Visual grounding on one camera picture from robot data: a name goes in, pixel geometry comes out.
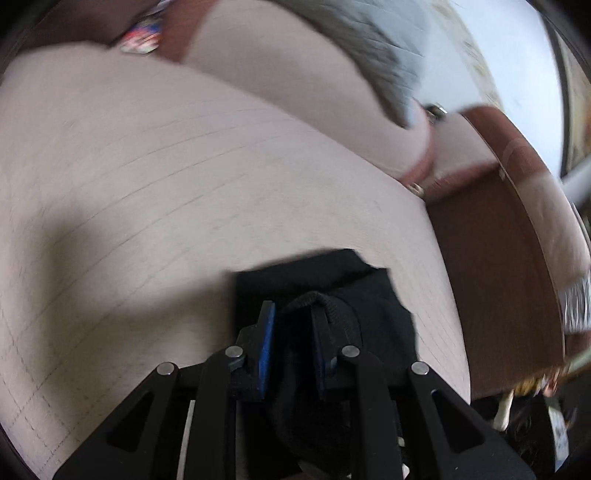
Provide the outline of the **black pants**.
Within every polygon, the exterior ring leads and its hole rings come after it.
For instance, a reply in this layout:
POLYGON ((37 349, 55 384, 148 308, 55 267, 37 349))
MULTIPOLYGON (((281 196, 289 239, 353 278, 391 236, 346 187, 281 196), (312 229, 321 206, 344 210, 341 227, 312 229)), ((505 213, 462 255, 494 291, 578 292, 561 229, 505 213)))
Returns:
POLYGON ((311 310, 322 310, 346 343, 375 355, 397 383, 418 360, 413 315, 399 300, 386 268, 374 267, 352 249, 325 250, 235 274, 233 336, 256 324, 263 302, 276 305, 273 341, 304 331, 311 310))

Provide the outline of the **pink quilted mattress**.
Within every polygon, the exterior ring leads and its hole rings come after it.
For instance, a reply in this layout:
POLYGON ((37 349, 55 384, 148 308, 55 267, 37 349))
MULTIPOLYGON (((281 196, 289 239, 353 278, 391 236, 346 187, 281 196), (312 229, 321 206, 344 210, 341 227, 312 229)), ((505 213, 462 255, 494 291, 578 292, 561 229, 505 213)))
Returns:
POLYGON ((159 363, 230 341, 231 273, 351 248, 390 271, 420 357, 464 398, 460 319, 425 204, 211 76, 86 44, 1 83, 1 424, 40 479, 159 363))

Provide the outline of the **pink red cushion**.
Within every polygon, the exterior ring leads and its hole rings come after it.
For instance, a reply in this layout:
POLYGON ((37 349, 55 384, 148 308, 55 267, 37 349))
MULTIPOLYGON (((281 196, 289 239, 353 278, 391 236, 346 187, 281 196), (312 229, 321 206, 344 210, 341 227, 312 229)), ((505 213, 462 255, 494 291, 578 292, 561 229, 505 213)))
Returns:
POLYGON ((437 118, 435 159, 422 182, 441 200, 496 172, 515 185, 557 292, 566 357, 590 348, 590 238, 574 205, 533 146, 498 108, 476 106, 437 118))

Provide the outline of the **small dark object on bolster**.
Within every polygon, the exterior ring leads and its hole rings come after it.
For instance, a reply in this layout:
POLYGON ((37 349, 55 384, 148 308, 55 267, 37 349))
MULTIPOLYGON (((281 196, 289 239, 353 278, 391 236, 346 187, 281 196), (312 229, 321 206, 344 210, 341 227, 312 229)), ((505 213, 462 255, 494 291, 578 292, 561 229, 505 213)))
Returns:
POLYGON ((444 120, 448 115, 448 112, 439 104, 425 105, 424 110, 426 111, 431 123, 444 120))

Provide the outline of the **pink bolster with red ends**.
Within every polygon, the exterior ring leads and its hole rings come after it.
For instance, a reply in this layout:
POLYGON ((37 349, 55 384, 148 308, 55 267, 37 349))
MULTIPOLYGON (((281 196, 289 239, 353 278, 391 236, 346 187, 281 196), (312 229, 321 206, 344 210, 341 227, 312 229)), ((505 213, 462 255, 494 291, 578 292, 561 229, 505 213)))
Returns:
POLYGON ((175 1, 157 53, 273 103, 404 185, 433 166, 423 107, 412 104, 414 128, 394 124, 341 49, 270 1, 175 1))

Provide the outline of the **colourful small packet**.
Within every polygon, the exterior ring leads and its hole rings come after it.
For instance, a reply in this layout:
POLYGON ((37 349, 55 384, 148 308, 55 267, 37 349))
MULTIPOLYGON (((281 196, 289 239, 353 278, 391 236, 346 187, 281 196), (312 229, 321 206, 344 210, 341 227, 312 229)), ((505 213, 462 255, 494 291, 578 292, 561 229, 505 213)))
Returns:
POLYGON ((139 20, 123 35, 119 49, 125 54, 147 55, 154 52, 160 43, 162 22, 171 0, 161 0, 143 13, 139 20))

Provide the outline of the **grey quilted pillow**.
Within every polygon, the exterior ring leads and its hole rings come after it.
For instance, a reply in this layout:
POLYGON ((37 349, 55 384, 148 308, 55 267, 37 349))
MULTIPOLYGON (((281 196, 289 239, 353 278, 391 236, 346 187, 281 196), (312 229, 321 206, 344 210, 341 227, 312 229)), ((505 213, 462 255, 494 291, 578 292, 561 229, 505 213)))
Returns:
POLYGON ((280 1, 355 63, 386 115, 415 125, 413 100, 425 64, 429 23, 416 1, 280 1))

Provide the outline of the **maroon cloth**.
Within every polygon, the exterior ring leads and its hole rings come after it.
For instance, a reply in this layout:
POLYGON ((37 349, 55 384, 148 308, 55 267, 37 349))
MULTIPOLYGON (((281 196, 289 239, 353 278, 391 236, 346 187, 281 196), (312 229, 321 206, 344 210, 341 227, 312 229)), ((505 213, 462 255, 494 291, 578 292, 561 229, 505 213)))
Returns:
POLYGON ((26 36, 23 49, 93 42, 111 45, 157 0, 58 1, 26 36))

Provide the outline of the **brown wooden bed frame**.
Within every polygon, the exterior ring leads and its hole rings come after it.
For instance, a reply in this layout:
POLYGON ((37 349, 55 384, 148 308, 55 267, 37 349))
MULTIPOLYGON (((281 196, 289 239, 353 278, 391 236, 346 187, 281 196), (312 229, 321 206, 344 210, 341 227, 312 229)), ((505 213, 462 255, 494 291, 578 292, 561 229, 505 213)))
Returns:
POLYGON ((558 297, 514 184, 493 171, 427 211, 462 324, 473 397, 562 365, 558 297))

